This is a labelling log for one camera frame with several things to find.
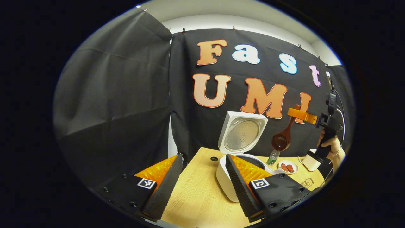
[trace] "small white plate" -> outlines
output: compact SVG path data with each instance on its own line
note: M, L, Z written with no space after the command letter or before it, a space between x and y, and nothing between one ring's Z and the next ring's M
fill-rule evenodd
M291 175L291 174L294 174L294 173L296 173L296 172L298 171L298 165L295 164L295 163L292 162L292 161L287 161L287 160L280 161L279 164L278 164L278 167L281 168L281 165L282 165L283 163L284 163L286 166L287 166L287 165L292 165L292 169L294 169L294 172L287 172L287 171L284 171L284 170L283 170L283 172L284 172L285 174Z

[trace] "table surface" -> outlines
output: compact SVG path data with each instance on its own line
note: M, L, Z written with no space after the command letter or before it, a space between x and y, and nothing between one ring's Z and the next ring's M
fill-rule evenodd
M259 220L249 223L240 204L230 201L222 191L215 173L219 158L223 156L220 151L200 148L180 174L162 215L162 221L183 228L242 228L260 222ZM217 157L218 161L212 161L211 157ZM264 163L268 159L259 156L257 158ZM298 183L312 178L314 184L309 190L319 187L324 181L318 170L309 172L297 157L280 157L269 167L276 170L282 160L298 165L298 172L290 175Z

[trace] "human hand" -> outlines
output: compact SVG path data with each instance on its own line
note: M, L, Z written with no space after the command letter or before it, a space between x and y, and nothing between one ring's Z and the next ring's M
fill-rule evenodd
M325 134L325 129L323 129L321 131L317 147L319 146L319 143L321 143L321 140L324 138L324 134ZM322 147L330 146L330 152L328 153L328 156L326 157L329 160L332 160L335 157L335 155L339 152L339 150L341 149L340 141L337 138L337 136L335 136L334 138L331 138L331 139L327 140L326 142L322 143L321 146Z

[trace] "wooden spoon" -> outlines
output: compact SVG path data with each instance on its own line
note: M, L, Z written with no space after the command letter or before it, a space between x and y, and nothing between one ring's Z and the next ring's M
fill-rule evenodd
M301 105L295 105L294 109L300 109ZM287 127L280 133L277 133L271 139L271 145L276 151L284 151L286 150L291 143L291 126L294 123L295 117L290 118L290 122L288 123Z

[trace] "water bottle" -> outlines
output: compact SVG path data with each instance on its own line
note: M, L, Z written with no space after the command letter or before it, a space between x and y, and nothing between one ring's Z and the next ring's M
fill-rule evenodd
M280 151L277 150L273 150L273 152L271 152L269 159L267 160L267 164L269 166L274 165L274 163L276 162L277 158L280 156Z

